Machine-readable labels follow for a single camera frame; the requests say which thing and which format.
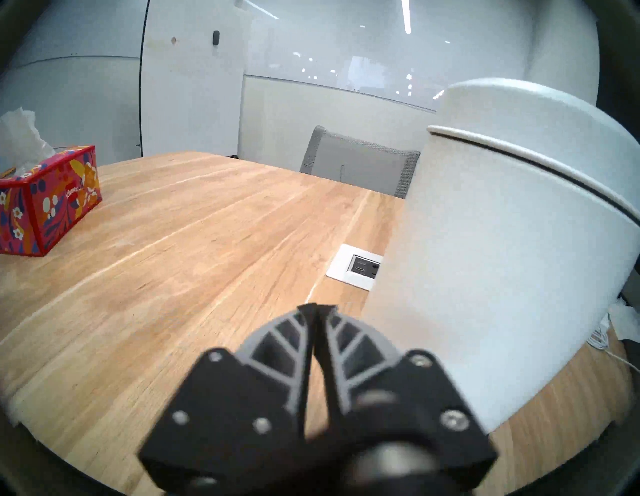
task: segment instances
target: white tissue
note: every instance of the white tissue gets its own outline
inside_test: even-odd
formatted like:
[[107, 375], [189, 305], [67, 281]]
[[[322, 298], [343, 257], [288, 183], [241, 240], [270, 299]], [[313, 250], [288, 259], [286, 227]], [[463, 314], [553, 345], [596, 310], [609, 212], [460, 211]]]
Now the white tissue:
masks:
[[634, 307], [613, 303], [609, 307], [609, 318], [618, 339], [630, 339], [640, 343], [640, 315]]
[[22, 107], [0, 117], [0, 154], [7, 167], [16, 168], [15, 176], [28, 172], [55, 154], [53, 148], [40, 138], [35, 120], [35, 113], [22, 110]]

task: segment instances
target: white bin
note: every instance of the white bin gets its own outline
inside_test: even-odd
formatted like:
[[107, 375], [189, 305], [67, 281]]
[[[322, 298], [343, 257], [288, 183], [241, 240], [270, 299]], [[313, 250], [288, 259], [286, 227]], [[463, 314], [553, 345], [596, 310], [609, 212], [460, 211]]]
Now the white bin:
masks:
[[434, 352], [488, 430], [570, 360], [640, 252], [640, 145], [582, 100], [458, 83], [363, 311]]

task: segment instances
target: gray chair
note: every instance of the gray chair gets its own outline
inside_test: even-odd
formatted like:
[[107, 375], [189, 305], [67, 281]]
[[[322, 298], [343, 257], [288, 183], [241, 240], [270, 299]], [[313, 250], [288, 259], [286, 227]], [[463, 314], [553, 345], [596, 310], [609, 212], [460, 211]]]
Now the gray chair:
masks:
[[416, 150], [382, 147], [318, 125], [300, 172], [404, 198], [419, 157]]

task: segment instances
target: floral pattern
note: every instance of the floral pattern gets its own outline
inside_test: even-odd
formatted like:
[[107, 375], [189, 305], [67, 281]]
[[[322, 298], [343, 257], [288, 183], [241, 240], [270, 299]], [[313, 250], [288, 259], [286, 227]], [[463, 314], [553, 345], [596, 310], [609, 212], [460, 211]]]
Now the floral pattern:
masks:
[[[65, 159], [78, 150], [83, 153]], [[31, 171], [38, 175], [20, 180], [19, 186], [3, 189], [0, 180], [0, 253], [46, 253], [102, 200], [93, 147], [65, 150]]]
[[22, 188], [0, 190], [0, 253], [40, 253]]

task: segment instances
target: table surface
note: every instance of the table surface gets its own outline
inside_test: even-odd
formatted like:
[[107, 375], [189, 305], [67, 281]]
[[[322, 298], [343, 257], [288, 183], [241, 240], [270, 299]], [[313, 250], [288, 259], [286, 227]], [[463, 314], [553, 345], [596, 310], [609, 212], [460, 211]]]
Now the table surface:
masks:
[[[358, 317], [368, 293], [325, 277], [328, 263], [342, 243], [382, 254], [404, 200], [196, 152], [99, 177], [104, 201], [46, 257], [0, 255], [0, 387], [11, 414], [69, 463], [155, 495], [136, 451], [199, 354], [235, 349], [306, 301]], [[477, 493], [556, 468], [631, 397], [626, 366], [583, 346], [492, 433], [500, 458]], [[314, 362], [307, 431], [325, 424]]]

